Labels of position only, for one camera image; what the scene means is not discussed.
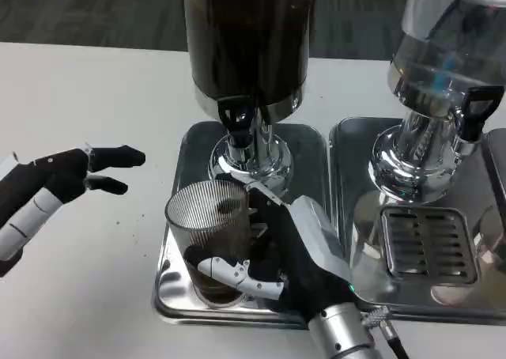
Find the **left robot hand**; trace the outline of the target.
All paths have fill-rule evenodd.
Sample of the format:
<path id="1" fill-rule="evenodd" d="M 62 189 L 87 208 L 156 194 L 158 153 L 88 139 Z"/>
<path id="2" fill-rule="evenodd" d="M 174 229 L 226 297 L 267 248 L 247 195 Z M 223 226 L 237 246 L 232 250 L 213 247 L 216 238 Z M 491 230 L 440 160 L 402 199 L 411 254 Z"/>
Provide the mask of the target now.
<path id="1" fill-rule="evenodd" d="M 21 163 L 15 153 L 1 163 L 1 276 L 20 261 L 26 244 L 62 206 L 88 190 L 123 195 L 128 186 L 96 173 L 106 168 L 135 168 L 145 154 L 128 145 L 87 145 Z"/>

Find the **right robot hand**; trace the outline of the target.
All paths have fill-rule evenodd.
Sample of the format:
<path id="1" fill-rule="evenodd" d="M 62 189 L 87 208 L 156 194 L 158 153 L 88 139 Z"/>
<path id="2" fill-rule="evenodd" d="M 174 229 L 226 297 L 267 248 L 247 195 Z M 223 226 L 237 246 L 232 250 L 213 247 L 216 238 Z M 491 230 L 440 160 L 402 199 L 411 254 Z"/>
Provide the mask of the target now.
<path id="1" fill-rule="evenodd" d="M 313 198 L 302 195 L 283 202 L 260 181 L 231 173 L 218 176 L 225 184 L 240 185 L 249 195 L 255 216 L 266 224 L 262 239 L 274 244 L 284 280 L 259 277 L 263 263 L 251 256 L 238 259 L 213 253 L 196 244 L 183 252 L 191 267 L 247 295 L 275 300 L 306 323 L 328 316 L 328 308 L 355 301 L 351 273 L 335 229 Z"/>

